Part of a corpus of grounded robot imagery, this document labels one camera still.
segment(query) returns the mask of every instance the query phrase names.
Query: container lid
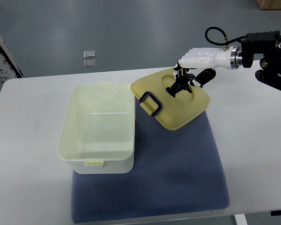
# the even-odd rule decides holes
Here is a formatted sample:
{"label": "container lid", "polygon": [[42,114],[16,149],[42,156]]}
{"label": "container lid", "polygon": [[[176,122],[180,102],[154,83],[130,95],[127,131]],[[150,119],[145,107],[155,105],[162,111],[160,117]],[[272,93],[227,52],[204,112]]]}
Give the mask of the container lid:
{"label": "container lid", "polygon": [[166,88],[175,82],[173,69],[166,69],[135,81],[130,90],[141,107],[166,129],[177,130],[207,109],[209,95],[200,87],[192,87],[171,96]]}

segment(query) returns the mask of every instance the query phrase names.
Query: white plastic container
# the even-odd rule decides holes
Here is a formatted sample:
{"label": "white plastic container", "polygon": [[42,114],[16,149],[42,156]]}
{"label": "white plastic container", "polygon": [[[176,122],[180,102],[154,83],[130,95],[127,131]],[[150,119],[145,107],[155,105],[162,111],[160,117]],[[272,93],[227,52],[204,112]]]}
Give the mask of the white plastic container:
{"label": "white plastic container", "polygon": [[76,87],[58,155],[78,173],[126,173],[134,163],[135,100],[130,85]]}

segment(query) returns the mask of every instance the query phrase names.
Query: gray floor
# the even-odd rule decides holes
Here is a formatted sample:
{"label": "gray floor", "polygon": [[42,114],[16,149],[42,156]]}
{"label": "gray floor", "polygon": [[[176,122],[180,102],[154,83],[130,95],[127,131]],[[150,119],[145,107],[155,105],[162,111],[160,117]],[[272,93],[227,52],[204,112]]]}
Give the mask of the gray floor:
{"label": "gray floor", "polygon": [[[281,11],[262,11],[255,0],[0,0],[0,34],[26,77],[174,66],[193,47],[213,47],[204,38],[210,26],[230,39],[281,31]],[[95,68],[83,69],[85,50],[96,50]],[[281,225],[281,216],[270,212],[246,216],[249,225]],[[235,222],[215,217],[154,224]]]}

